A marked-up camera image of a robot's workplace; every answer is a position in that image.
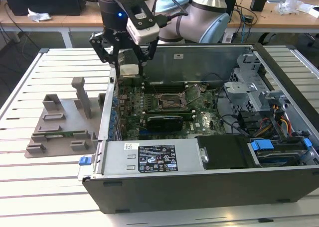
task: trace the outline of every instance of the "blue drive bracket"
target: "blue drive bracket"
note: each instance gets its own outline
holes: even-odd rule
[[[274,150],[274,146],[271,143],[271,140],[255,140],[251,143],[254,151],[260,150]]]
[[[305,138],[305,139],[304,139],[304,143],[305,143],[307,149],[308,149],[308,150],[311,150],[313,144],[312,144],[312,142],[311,142],[308,138]]]
[[[91,157],[82,156],[79,160],[80,166],[90,166],[91,165]]]

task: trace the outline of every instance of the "power supply label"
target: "power supply label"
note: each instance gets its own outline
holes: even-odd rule
[[[139,146],[139,172],[162,171],[178,171],[175,146]]]

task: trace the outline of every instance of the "robotic arm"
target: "robotic arm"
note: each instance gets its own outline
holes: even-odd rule
[[[90,43],[103,63],[108,62],[120,75],[118,61],[121,49],[133,49],[139,61],[139,74],[143,66],[152,60],[159,41],[160,28],[165,27],[175,16],[154,16],[145,1],[147,0],[98,0],[104,24],[103,32],[92,34]],[[103,40],[113,46],[108,53]],[[140,45],[149,43],[146,52]]]
[[[118,55],[122,49],[133,49],[138,59],[139,75],[142,76],[143,66],[153,59],[160,37],[173,40],[183,37],[205,42],[203,37],[211,36],[207,28],[209,31],[213,27],[213,32],[222,30],[223,33],[227,27],[229,16],[225,14],[225,0],[194,0],[187,10],[182,8],[183,12],[158,15],[150,11],[145,1],[148,0],[98,0],[104,29],[92,34],[90,43],[101,61],[115,68],[117,76],[120,75]],[[104,40],[113,46],[111,53],[104,49]],[[147,43],[149,47],[143,51],[140,45]]]

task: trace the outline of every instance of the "circuit board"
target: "circuit board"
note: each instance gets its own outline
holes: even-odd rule
[[[152,93],[141,87],[121,87],[123,140],[184,139],[225,134],[220,116],[214,109],[216,91],[204,88],[198,84],[180,93],[159,93],[156,90]],[[147,122],[154,116],[180,116],[184,120],[182,130],[150,132]]]

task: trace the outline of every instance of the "barcode sticker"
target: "barcode sticker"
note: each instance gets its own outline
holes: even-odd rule
[[[139,146],[139,143],[125,143],[124,150],[138,150]]]

